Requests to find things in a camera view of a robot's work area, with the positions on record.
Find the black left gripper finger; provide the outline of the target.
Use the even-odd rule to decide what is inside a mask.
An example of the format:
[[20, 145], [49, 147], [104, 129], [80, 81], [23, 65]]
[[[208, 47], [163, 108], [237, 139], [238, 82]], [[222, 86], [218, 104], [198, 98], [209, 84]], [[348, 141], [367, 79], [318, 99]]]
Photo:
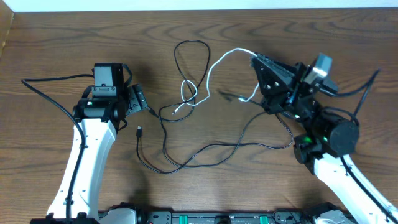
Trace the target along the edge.
[[144, 96], [144, 93], [143, 93], [143, 90], [142, 90], [140, 84], [135, 84], [135, 85], [133, 86], [133, 89], [134, 89], [134, 92], [135, 92], [135, 94], [136, 94], [136, 98], [137, 98], [139, 101], [145, 101], [145, 100], [146, 100], [146, 99], [145, 99], [145, 96]]
[[148, 104], [145, 99], [138, 99], [137, 104], [139, 105], [139, 110], [146, 110], [148, 109]]

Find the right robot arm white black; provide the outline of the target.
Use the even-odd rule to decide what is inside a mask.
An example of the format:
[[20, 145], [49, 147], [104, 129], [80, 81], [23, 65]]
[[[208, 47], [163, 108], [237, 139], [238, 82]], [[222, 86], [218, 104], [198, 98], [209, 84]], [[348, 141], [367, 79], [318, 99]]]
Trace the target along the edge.
[[319, 54], [311, 65], [294, 66], [255, 53], [251, 58], [268, 114], [288, 114], [304, 134], [294, 138], [296, 160], [324, 182], [358, 223], [397, 223], [393, 206], [355, 166], [350, 155], [359, 140], [356, 112], [323, 106], [315, 95], [347, 97], [330, 77], [332, 58]]

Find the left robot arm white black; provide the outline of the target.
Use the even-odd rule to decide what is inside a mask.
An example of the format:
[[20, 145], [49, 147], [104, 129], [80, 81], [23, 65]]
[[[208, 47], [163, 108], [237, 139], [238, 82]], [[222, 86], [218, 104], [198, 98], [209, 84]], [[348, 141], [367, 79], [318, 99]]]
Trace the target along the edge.
[[32, 223], [145, 223], [146, 216], [121, 203], [98, 208], [106, 160], [126, 117], [147, 108], [140, 85], [124, 79], [123, 63], [97, 63], [94, 84], [67, 116], [74, 124], [73, 144], [60, 188], [44, 218]]

